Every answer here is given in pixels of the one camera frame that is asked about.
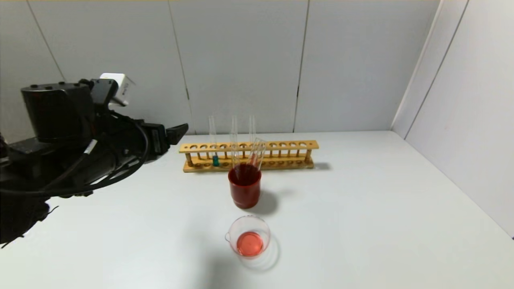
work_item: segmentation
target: wooden test tube rack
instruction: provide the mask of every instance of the wooden test tube rack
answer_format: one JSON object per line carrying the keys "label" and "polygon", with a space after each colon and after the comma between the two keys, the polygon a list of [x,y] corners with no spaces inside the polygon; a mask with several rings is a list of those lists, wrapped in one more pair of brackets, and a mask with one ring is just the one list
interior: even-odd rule
{"label": "wooden test tube rack", "polygon": [[[261,170],[312,169],[312,150],[319,149],[315,140],[268,141]],[[250,142],[239,142],[240,162],[246,162],[251,151]],[[178,151],[186,155],[184,173],[229,171],[232,157],[229,142],[183,143]],[[212,156],[217,153],[219,167],[212,165]]]}

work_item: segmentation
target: test tube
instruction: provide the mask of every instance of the test tube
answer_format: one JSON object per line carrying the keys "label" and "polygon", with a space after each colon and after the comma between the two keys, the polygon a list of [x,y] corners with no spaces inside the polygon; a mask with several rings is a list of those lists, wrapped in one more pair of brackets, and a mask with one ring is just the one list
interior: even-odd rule
{"label": "test tube", "polygon": [[230,130],[230,151],[232,153],[232,166],[235,170],[235,177],[239,179],[239,144],[237,143],[237,116],[232,116],[232,129]]}
{"label": "test tube", "polygon": [[[214,145],[214,148],[218,148],[218,144],[216,142],[216,122],[214,122],[214,116],[209,116],[209,138],[211,139],[211,147]],[[219,167],[219,159],[218,152],[212,153],[212,166]]]}
{"label": "test tube", "polygon": [[250,134],[250,144],[253,144],[255,141],[255,116],[250,115],[250,119],[248,121],[248,133]]}
{"label": "test tube", "polygon": [[258,170],[261,169],[262,160],[264,159],[264,155],[266,153],[266,145],[267,142],[260,138],[255,138],[255,141],[252,145],[248,163],[256,167]]}

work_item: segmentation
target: red cup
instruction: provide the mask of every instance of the red cup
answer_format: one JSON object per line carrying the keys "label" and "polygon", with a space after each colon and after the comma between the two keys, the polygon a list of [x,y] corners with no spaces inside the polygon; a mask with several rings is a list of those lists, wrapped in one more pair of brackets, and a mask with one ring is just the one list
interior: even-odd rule
{"label": "red cup", "polygon": [[261,196],[261,175],[261,171],[248,164],[240,164],[228,172],[230,194],[236,206],[249,209],[257,205]]}

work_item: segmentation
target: table surface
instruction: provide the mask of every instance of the table surface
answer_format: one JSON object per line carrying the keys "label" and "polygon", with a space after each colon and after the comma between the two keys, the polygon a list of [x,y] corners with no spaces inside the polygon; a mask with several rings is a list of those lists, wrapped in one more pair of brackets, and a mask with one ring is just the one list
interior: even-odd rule
{"label": "table surface", "polygon": [[[185,157],[172,147],[89,197],[52,198],[51,207],[59,208],[0,250],[0,283],[74,289],[514,288],[514,241],[395,133],[261,137],[317,140],[316,167],[264,171],[262,198],[245,211],[234,206],[226,173],[183,173]],[[242,262],[224,240],[231,223],[248,214],[271,229],[278,254],[267,270]]]}

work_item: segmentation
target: pink liquid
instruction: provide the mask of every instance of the pink liquid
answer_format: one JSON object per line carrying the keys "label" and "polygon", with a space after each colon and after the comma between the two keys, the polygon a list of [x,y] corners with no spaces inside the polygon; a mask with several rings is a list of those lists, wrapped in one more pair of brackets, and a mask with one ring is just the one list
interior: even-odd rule
{"label": "pink liquid", "polygon": [[245,232],[237,239],[237,251],[243,256],[251,257],[258,255],[262,250],[262,239],[255,232]]}

